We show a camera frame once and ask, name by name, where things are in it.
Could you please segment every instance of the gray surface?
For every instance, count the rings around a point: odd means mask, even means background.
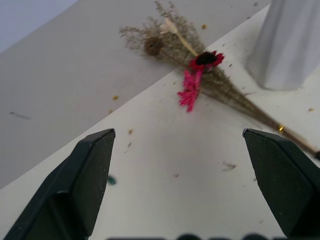
[[[77,0],[0,0],[0,53],[61,14]]]
[[[269,3],[175,1],[196,27],[207,24],[206,45]],[[80,0],[0,55],[0,188],[169,73],[119,38],[120,26],[149,15],[151,0]]]

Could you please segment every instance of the pink flower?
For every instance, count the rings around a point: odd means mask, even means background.
[[[193,110],[195,101],[199,94],[201,76],[201,71],[197,71],[194,75],[192,75],[188,70],[184,70],[184,90],[178,92],[177,94],[180,96],[180,105],[188,106],[186,110],[188,113]]]

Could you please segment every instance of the dried flower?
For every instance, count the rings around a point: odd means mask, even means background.
[[[152,36],[145,40],[144,51],[146,54],[156,57],[159,55],[160,50],[162,49],[163,46],[164,45],[161,38]]]
[[[166,33],[171,33],[171,34],[177,34],[178,33],[178,29],[176,27],[176,25],[170,21],[170,19],[168,17],[166,17],[164,19],[164,24],[160,25],[160,34],[166,34]]]
[[[201,53],[196,58],[190,61],[189,67],[194,71],[209,70],[218,66],[225,58],[222,53],[217,54],[217,51]]]
[[[192,75],[188,70],[184,71],[184,90],[178,92],[177,94],[181,98],[179,101],[180,105],[188,106],[186,110],[188,113],[193,110],[195,101],[199,94],[201,76],[201,71],[197,71],[194,75]]]
[[[180,16],[173,4],[169,3],[168,9],[163,7],[157,0],[155,4],[160,16],[163,17],[163,19],[168,18],[176,26],[178,34],[183,36],[185,41],[194,49],[194,52],[202,53],[205,51],[206,48],[195,26],[191,22],[188,22],[185,17]],[[142,53],[143,56],[153,54],[153,57],[171,65],[179,67],[187,66],[195,57],[194,54],[182,44],[181,39],[177,37],[178,34],[160,34],[160,26],[164,22],[164,20],[158,22],[157,19],[148,17],[142,24],[143,27],[124,26],[120,28],[119,33],[121,37],[125,39],[125,46],[127,48],[137,53]],[[146,40],[150,37],[157,37],[162,41],[163,46],[158,55],[154,55],[154,53],[157,52],[147,52],[145,50]]]

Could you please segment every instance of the beige dried flower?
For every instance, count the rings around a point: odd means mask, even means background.
[[[166,33],[177,34],[178,33],[178,29],[176,25],[172,21],[170,21],[168,17],[164,19],[164,24],[160,25],[160,30],[161,30],[160,34],[166,34]]]

